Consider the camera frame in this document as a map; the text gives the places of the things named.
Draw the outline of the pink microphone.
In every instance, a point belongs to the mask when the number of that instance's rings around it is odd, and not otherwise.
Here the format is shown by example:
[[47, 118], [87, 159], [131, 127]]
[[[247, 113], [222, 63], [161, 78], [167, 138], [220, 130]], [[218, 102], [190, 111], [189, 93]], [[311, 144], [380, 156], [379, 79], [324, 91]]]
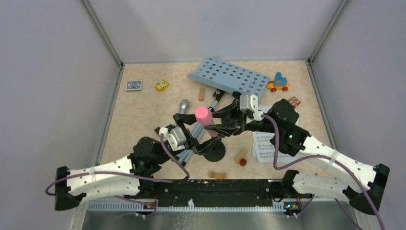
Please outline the pink microphone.
[[204, 106], [199, 106], [195, 109], [194, 112], [196, 121], [201, 124], [203, 127], [213, 125], [213, 115], [209, 108]]

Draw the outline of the grey microphone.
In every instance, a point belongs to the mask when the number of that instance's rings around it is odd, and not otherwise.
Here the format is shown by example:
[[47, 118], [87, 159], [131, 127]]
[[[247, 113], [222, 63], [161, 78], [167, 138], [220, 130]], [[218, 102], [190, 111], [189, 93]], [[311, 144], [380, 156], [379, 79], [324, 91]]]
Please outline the grey microphone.
[[190, 107], [190, 101], [188, 99], [182, 99], [180, 102], [179, 114], [186, 114]]

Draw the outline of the light blue music stand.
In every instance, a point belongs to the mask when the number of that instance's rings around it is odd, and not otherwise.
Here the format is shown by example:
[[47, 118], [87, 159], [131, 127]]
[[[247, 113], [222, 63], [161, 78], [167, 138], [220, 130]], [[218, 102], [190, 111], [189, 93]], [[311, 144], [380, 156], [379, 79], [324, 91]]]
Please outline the light blue music stand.
[[[189, 79], [203, 83], [205, 85], [218, 89], [221, 93], [233, 93], [234, 91], [243, 94], [254, 94], [258, 97], [258, 104], [266, 89], [270, 78], [267, 75], [259, 72], [246, 69], [244, 67], [232, 64], [230, 62], [215, 58], [208, 57], [202, 64], [191, 74], [187, 76]], [[247, 111], [245, 112], [250, 119], [259, 113]], [[226, 119], [213, 118], [214, 125], [227, 124], [235, 125], [236, 121], [229, 121]], [[208, 131], [209, 134], [215, 137], [222, 137], [214, 131]]]

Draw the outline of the black round microphone stand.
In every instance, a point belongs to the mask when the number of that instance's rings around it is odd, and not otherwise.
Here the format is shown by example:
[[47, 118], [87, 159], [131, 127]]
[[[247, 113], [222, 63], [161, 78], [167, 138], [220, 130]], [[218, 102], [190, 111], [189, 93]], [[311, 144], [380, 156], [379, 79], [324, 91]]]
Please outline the black round microphone stand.
[[241, 98], [241, 93], [240, 92], [237, 92], [237, 91], [234, 91], [233, 93], [232, 93], [232, 96], [233, 96], [233, 102], [239, 102], [240, 101], [240, 98]]

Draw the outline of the black stand of pink microphone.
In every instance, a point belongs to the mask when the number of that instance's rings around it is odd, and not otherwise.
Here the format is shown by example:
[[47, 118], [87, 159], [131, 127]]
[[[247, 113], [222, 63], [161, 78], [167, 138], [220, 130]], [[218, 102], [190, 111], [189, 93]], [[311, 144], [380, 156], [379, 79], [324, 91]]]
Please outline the black stand of pink microphone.
[[[215, 137], [211, 139], [220, 139], [222, 140], [222, 137]], [[199, 154], [203, 156], [206, 160], [210, 162], [218, 162], [224, 158], [226, 154], [226, 148], [225, 145], [221, 143], [217, 143], [207, 154]]]

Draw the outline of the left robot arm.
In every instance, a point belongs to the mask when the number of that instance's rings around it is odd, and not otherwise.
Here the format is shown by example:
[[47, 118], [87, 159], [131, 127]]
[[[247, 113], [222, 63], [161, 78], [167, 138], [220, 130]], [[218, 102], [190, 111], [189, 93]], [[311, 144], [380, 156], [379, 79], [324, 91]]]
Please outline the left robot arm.
[[47, 195], [55, 197], [55, 210], [64, 211], [78, 207], [81, 203], [113, 196], [135, 196], [148, 198], [153, 194], [155, 183], [171, 183], [170, 179], [156, 179], [153, 174], [167, 161], [186, 170], [180, 155], [190, 151], [204, 156], [208, 161], [220, 161], [225, 147], [215, 131], [209, 131], [211, 139], [199, 143], [185, 125], [198, 123], [201, 128], [213, 125], [213, 114], [206, 107], [198, 107], [192, 115], [175, 114], [175, 124], [161, 127], [159, 139], [142, 137], [133, 147], [133, 152], [110, 163], [80, 170], [67, 166], [57, 169], [55, 191], [47, 188]]

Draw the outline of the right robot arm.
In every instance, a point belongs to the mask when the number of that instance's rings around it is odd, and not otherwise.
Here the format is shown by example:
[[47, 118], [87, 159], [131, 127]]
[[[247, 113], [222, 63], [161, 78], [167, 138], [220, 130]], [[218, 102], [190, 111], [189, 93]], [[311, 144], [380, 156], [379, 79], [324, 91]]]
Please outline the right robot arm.
[[[327, 196], [345, 201], [370, 215], [380, 207], [389, 167], [361, 163], [322, 143], [296, 124], [299, 114], [287, 100], [277, 101], [264, 112], [259, 109], [253, 96], [243, 95], [229, 106], [214, 112], [213, 117], [221, 119], [221, 123], [210, 123], [206, 126], [207, 130], [225, 137], [236, 136], [244, 131], [271, 133], [270, 143], [275, 152], [294, 158], [288, 164], [273, 165], [276, 170], [286, 170], [280, 182], [284, 196]], [[330, 176], [311, 175], [291, 169], [294, 163], [301, 161], [320, 167]]]

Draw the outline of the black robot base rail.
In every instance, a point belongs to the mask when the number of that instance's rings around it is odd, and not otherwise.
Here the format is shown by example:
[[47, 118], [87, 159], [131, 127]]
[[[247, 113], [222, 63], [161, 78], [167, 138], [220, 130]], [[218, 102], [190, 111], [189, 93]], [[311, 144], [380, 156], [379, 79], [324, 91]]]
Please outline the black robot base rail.
[[159, 207], [270, 207], [284, 199], [310, 198], [273, 179], [173, 180], [172, 183], [142, 182], [130, 199], [151, 199]]

